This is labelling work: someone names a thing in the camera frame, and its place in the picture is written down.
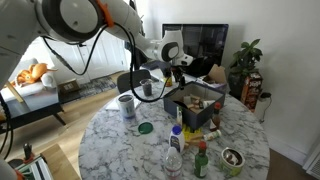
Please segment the stuffed animal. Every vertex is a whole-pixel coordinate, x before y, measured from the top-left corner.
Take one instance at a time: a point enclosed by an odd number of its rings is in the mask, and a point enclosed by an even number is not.
[[[47,64],[39,63],[29,66],[29,70],[21,70],[15,80],[11,82],[13,86],[22,87],[23,84],[33,84],[37,82],[43,74],[48,71],[57,71],[56,69],[48,69]]]

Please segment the round table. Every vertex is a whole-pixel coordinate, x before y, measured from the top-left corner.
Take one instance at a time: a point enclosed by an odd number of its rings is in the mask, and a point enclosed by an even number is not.
[[[163,83],[153,84],[153,96],[159,96]],[[144,97],[141,87],[136,88]],[[163,101],[141,103],[136,120],[123,121],[119,111],[101,108],[90,121],[79,150],[83,179],[165,179],[164,159],[168,139],[176,119],[164,111]],[[269,146],[258,119],[238,100],[226,95],[221,114],[222,136],[207,142],[209,158],[205,179],[225,179],[220,171],[219,155],[226,147],[241,152],[246,160],[242,172],[232,179],[266,179]],[[140,134],[139,124],[150,122],[154,130]],[[196,179],[193,164],[198,148],[191,146],[182,154],[182,179]]]

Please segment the green bottle cap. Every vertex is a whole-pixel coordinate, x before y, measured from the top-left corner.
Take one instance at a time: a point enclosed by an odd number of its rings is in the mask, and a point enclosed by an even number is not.
[[[139,125],[138,130],[141,134],[149,134],[153,130],[153,126],[149,122],[144,122]]]

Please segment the chair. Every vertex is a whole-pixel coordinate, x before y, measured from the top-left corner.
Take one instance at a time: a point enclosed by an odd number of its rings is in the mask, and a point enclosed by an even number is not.
[[[146,69],[141,69],[132,72],[133,75],[133,87],[136,88],[140,86],[140,81],[143,79],[151,79],[150,72]],[[117,87],[119,93],[124,93],[130,90],[130,72],[122,74],[118,77]]]

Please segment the black tv screen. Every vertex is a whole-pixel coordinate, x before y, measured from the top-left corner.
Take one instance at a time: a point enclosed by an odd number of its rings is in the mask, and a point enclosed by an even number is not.
[[[162,36],[168,30],[181,30],[184,53],[195,60],[183,70],[194,77],[207,75],[214,64],[221,65],[228,24],[163,24]]]

